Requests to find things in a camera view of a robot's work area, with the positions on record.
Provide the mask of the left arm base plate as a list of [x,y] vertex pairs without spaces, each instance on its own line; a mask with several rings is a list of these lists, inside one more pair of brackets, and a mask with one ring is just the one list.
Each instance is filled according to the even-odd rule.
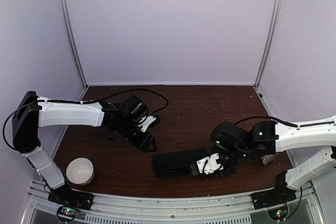
[[57,189],[49,187],[49,190],[48,200],[51,202],[81,210],[91,209],[94,198],[91,193],[75,191],[67,183]]

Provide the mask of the black zip tool case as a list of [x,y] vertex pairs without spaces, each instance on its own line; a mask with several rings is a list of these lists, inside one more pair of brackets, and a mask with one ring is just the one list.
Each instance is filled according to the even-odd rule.
[[208,155],[205,148],[154,155],[153,169],[158,179],[199,174],[197,161]]

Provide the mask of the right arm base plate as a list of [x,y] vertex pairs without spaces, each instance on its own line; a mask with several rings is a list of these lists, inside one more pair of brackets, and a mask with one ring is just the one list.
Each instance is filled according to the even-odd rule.
[[285,183],[273,189],[253,193],[251,199],[255,210],[269,208],[295,200],[296,191],[288,188]]

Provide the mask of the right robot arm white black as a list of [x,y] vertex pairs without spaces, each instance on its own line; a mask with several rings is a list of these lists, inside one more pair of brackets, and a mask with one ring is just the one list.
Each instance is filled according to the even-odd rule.
[[302,164],[277,175],[275,187],[262,194],[272,203],[289,199],[306,182],[335,166],[335,116],[330,118],[290,123],[270,116],[258,116],[250,131],[238,123],[224,122],[213,130],[214,143],[209,157],[199,163],[201,173],[224,177],[244,160],[275,155],[304,147],[321,150]]

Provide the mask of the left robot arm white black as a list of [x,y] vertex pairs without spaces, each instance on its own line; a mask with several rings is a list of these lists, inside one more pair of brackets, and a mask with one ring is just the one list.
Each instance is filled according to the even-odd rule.
[[155,152],[155,137],[147,131],[159,119],[149,114],[136,95],[124,102],[50,100],[29,91],[12,116],[13,148],[33,165],[50,189],[51,195],[64,205],[76,197],[65,175],[54,163],[38,138],[41,127],[85,125],[105,127],[118,132],[127,142],[143,152]]

